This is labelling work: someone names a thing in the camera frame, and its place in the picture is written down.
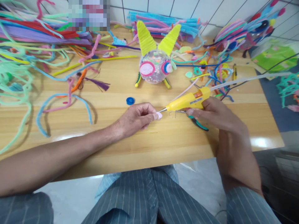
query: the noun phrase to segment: blue bottle cap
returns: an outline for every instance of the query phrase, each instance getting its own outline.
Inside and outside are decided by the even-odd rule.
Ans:
[[[126,101],[127,105],[133,105],[135,103],[135,99],[133,97],[128,97]]]

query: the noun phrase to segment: pink foam eye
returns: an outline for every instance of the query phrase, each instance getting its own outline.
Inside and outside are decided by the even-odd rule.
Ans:
[[[161,70],[165,75],[168,75],[171,72],[171,63],[170,61],[166,61],[162,64]]]
[[[140,74],[147,77],[155,72],[155,66],[151,62],[143,62],[139,68]]]

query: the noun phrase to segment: person's left hand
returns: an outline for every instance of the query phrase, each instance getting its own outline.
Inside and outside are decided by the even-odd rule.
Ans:
[[[156,112],[150,103],[134,104],[113,124],[113,127],[122,138],[130,137],[139,130],[147,129],[150,122],[158,120]]]

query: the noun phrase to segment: teal pliers handle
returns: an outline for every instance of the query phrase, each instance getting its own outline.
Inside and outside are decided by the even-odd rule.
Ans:
[[[204,130],[204,131],[209,131],[208,128],[202,126],[193,116],[189,116],[188,117],[191,119],[191,121],[193,122],[193,124],[195,124],[197,127],[199,127],[200,129]]]

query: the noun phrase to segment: gray floor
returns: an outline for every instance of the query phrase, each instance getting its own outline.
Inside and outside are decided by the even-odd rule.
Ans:
[[[299,145],[299,132],[281,134],[286,146]],[[209,212],[216,215],[226,209],[226,197],[215,158],[175,164],[175,169],[181,187]],[[101,180],[102,175],[54,182],[38,191],[50,196],[55,224],[80,224],[95,204],[94,196]],[[226,223],[226,213],[220,212],[217,219]]]

